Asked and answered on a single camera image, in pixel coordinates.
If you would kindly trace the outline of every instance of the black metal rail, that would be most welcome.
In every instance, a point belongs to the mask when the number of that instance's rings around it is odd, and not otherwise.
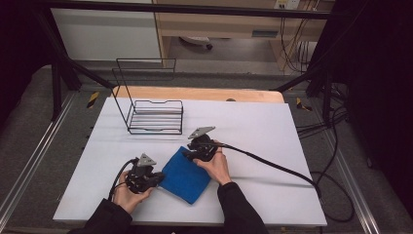
[[[145,4],[120,2],[90,2],[67,0],[37,0],[38,5],[48,8],[119,11],[119,12],[152,12],[152,13],[179,13],[220,16],[244,16],[266,18],[290,18],[313,20],[342,20],[349,16],[343,13],[324,11],[296,11],[278,9],[235,8],[195,5]]]

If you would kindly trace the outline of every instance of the white cabinet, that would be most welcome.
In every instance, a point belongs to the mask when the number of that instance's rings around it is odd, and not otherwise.
[[[151,0],[116,2],[152,3]],[[66,9],[52,9],[52,12],[72,59],[161,57],[153,13]]]

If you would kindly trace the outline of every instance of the dish rack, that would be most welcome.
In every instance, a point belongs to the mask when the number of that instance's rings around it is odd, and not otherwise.
[[[152,60],[153,64],[135,61]],[[173,67],[166,64],[173,60]],[[132,135],[182,135],[183,104],[181,100],[149,100],[138,99],[131,96],[129,86],[139,85],[142,81],[148,81],[145,76],[161,77],[156,81],[168,81],[173,79],[174,59],[171,58],[118,58],[117,68],[112,69],[118,87],[112,90],[112,96],[125,121],[128,132]],[[170,69],[171,74],[148,74],[148,70],[159,72]],[[118,98],[119,91],[126,89],[128,102]]]

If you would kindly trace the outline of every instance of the aluminum rail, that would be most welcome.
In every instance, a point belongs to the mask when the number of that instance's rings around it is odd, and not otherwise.
[[[11,217],[13,211],[19,203],[20,198],[22,197],[26,187],[28,186],[30,180],[33,178],[34,173],[42,162],[43,157],[45,156],[49,146],[51,145],[55,135],[60,128],[64,118],[66,117],[73,99],[75,98],[76,93],[66,97],[66,100],[62,106],[62,112],[57,117],[57,119],[49,125],[49,128],[46,130],[36,149],[33,151],[31,157],[29,158],[24,169],[21,171],[18,179],[7,195],[6,199],[0,206],[0,233],[6,227],[9,218]]]
[[[319,102],[313,98],[310,98],[313,109],[320,121],[323,121],[321,114],[321,107]],[[334,151],[334,134],[331,129],[325,130],[324,135],[327,139],[327,143],[331,153]],[[366,234],[380,234],[379,226],[377,225],[376,219],[373,216],[373,213],[370,211],[367,202],[364,199],[364,196],[359,188],[355,177],[353,176],[352,170],[347,164],[343,153],[340,150],[340,147],[337,149],[337,155],[335,159],[335,165],[337,170],[340,173],[341,178],[343,179],[344,185],[349,192],[350,197],[355,203],[355,209],[358,215],[358,219],[364,232]]]

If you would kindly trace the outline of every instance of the white panel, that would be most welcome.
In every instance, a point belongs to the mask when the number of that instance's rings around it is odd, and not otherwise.
[[[131,101],[118,98],[126,109]],[[94,212],[122,165],[146,153],[160,171],[179,146],[189,143],[197,127],[215,126],[208,135],[223,143],[310,177],[287,104],[183,100],[182,136],[132,136],[114,98],[100,112],[82,158],[60,201],[54,220],[85,221]],[[242,153],[225,149],[232,179],[268,225],[326,225],[316,190],[307,181]],[[223,213],[212,181],[189,205],[159,188],[139,204],[133,221],[150,224],[217,225]]]
[[[110,1],[151,3],[150,0]],[[65,9],[52,9],[52,12],[72,59],[160,57],[153,13]]]

